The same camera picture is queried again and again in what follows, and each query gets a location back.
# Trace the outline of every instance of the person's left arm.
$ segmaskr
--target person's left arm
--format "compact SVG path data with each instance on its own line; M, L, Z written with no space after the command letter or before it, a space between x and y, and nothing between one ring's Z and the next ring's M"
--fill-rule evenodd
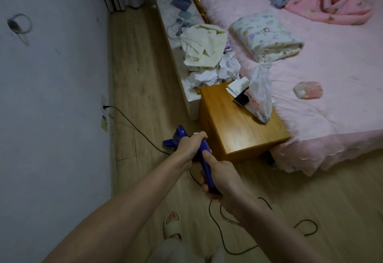
M131 189L110 199L85 218L45 258L50 262L116 262L137 236L206 138L205 132L183 137L177 151Z

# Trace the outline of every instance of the hand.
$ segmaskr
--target hand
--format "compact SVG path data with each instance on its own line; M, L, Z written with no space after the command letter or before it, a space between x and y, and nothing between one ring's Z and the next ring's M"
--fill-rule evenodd
M202 191L209 199L218 199L227 212L232 214L235 204L242 195L250 194L234 165L228 161L217 161L217 159L204 150L203 158L210 165L211 177L217 189L222 195L209 193L205 177L202 175Z
M205 131L194 134L191 137L182 137L174 155L181 157L184 163L188 164L188 168L190 168L192 159L201 146L202 139L206 139L207 137L208 135Z

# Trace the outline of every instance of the yellow outlet cover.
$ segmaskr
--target yellow outlet cover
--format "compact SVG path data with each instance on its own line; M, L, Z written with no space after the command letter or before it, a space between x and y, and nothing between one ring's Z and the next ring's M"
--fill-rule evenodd
M108 133L108 120L107 117L105 117L104 115L102 115L101 119L101 128L103 128L104 131Z

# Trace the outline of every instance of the white plastic bag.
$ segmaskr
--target white plastic bag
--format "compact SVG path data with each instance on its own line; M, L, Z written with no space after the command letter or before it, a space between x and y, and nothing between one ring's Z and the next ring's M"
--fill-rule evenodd
M245 95L249 97L246 108L265 125L269 122L273 111L271 100L270 64L258 66L251 74L249 89Z

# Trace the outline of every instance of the person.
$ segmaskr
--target person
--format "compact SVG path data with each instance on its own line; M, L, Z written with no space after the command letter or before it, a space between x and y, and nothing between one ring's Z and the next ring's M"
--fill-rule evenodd
M205 132L183 137L178 149L135 186L110 199L85 218L44 259L43 263L118 262L143 225L172 189L181 175L191 168L192 158ZM208 151L203 157L210 165L213 182L221 195L208 192L202 178L202 191L218 199L253 237L271 262L329 262L309 245L303 235L285 226L257 202L246 188L233 164L217 161ZM165 219L167 239L152 253L149 262L205 262L182 241L180 217L171 212ZM222 262L221 252L211 262Z

